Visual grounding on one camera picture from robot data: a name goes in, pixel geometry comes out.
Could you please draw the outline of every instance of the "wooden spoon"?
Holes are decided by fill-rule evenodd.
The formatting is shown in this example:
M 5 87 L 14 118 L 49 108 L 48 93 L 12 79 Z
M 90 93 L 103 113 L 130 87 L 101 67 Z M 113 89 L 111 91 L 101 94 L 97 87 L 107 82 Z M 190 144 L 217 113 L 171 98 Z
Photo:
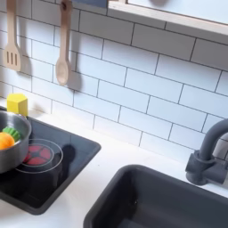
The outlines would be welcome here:
M 68 82 L 71 67 L 69 63 L 69 26 L 72 3 L 69 0 L 61 2 L 61 50 L 60 58 L 56 63 L 56 77 L 60 85 Z
M 4 65 L 9 69 L 20 71 L 21 55 L 17 45 L 16 0 L 7 0 L 8 45 L 4 49 Z

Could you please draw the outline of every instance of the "white countertop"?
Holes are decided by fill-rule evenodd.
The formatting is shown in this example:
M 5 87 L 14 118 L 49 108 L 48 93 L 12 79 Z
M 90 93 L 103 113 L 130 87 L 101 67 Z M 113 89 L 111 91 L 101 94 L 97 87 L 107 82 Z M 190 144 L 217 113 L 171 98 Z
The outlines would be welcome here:
M 5 99 L 0 98 L 0 106 L 5 106 Z M 73 126 L 67 122 L 30 110 L 29 116 L 57 126 L 73 134 L 98 142 L 102 149 L 77 176 L 63 194 L 41 216 L 33 216 L 0 200 L 0 227 L 3 228 L 83 228 L 84 218 L 102 193 L 110 179 L 123 166 L 140 164 L 159 172 L 171 175 L 185 182 L 185 166 L 178 161 L 157 153 L 119 142 L 95 131 Z M 228 198 L 228 179 L 224 186 L 209 183 L 204 189 Z

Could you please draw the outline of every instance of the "sink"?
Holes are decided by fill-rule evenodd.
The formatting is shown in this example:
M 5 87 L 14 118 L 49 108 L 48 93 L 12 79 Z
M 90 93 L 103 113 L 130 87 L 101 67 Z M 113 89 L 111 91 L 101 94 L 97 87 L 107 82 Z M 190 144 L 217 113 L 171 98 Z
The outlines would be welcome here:
M 142 166 L 121 168 L 84 228 L 227 228 L 228 199 Z

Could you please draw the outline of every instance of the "kitchen utensil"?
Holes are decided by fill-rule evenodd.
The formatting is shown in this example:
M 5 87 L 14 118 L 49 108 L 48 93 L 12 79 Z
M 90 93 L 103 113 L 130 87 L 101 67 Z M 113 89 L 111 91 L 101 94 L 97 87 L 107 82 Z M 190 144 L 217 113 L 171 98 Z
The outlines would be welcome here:
M 8 45 L 4 49 L 4 65 L 9 69 L 20 71 L 20 48 L 16 33 L 16 0 L 7 0 Z
M 69 0 L 61 2 L 61 50 L 56 63 L 56 77 L 60 85 L 65 86 L 71 72 L 69 63 L 69 25 L 72 3 Z
M 16 168 L 23 162 L 29 151 L 31 124 L 23 117 L 11 112 L 0 111 L 0 130 L 6 126 L 20 132 L 20 140 L 11 148 L 0 150 L 0 174 Z

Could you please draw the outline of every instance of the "stainless steel pot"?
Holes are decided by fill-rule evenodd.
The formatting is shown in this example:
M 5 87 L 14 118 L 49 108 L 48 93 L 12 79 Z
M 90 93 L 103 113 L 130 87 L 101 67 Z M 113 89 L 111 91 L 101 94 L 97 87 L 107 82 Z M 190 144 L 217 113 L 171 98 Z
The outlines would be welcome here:
M 0 111 L 0 132 L 6 127 L 13 127 L 20 132 L 20 140 L 11 148 L 0 150 L 0 174 L 16 168 L 23 162 L 29 151 L 31 124 L 23 116 Z

